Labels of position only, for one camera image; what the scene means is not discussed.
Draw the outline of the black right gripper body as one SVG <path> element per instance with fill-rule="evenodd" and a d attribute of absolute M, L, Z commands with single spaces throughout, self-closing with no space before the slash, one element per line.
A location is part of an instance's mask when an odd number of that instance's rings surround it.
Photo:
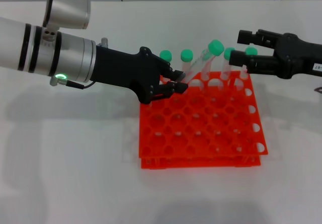
<path fill-rule="evenodd" d="M 305 42 L 291 33 L 276 42 L 274 57 L 278 60 L 276 76 L 290 79 L 295 74 L 321 77 L 321 45 Z"/>

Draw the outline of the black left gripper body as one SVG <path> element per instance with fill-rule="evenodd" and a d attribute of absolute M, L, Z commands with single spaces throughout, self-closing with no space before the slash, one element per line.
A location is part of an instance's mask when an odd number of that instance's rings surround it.
<path fill-rule="evenodd" d="M 97 46 L 90 80 L 130 89 L 140 103 L 149 104 L 161 94 L 159 61 L 145 47 L 141 47 L 137 54 L 129 54 Z"/>

